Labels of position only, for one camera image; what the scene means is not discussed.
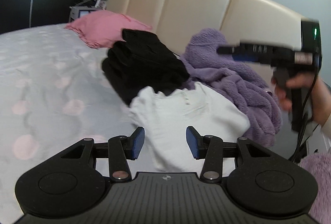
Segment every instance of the beige leather headboard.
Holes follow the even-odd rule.
[[[271,0],[108,0],[107,10],[151,25],[178,55],[203,28],[220,29],[229,43],[251,40],[301,49],[302,15]],[[269,83],[270,68],[251,65]]]

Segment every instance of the human hand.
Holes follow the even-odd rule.
[[[286,87],[290,89],[310,88],[313,80],[314,74],[299,73],[297,76],[286,81]],[[276,85],[275,93],[279,99],[281,108],[285,111],[290,111],[292,109],[292,102],[286,98],[285,90],[277,85],[275,78],[271,79],[271,83]],[[310,97],[313,105],[313,120],[323,126],[331,114],[331,93],[320,77],[317,78]]]

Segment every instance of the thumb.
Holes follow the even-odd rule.
[[[295,77],[289,79],[286,82],[286,86],[289,88],[298,89],[301,87],[310,87],[314,80],[313,73],[299,73]]]

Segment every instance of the white label sticker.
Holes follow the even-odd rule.
[[[312,53],[296,52],[294,63],[312,65]]]

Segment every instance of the bed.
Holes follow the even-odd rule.
[[[108,0],[107,9],[152,25],[177,55],[208,27],[220,29],[229,43],[301,47],[302,15],[271,0]],[[82,138],[99,143],[133,132],[128,108],[100,68],[105,56],[105,48],[89,48],[64,24],[0,35],[0,223],[22,215],[14,186],[25,171]],[[269,67],[253,68],[269,83]],[[286,115],[284,123],[273,150],[289,157],[296,135]],[[132,174],[154,171],[146,147],[129,165]],[[97,169],[107,176],[107,161],[98,161]]]

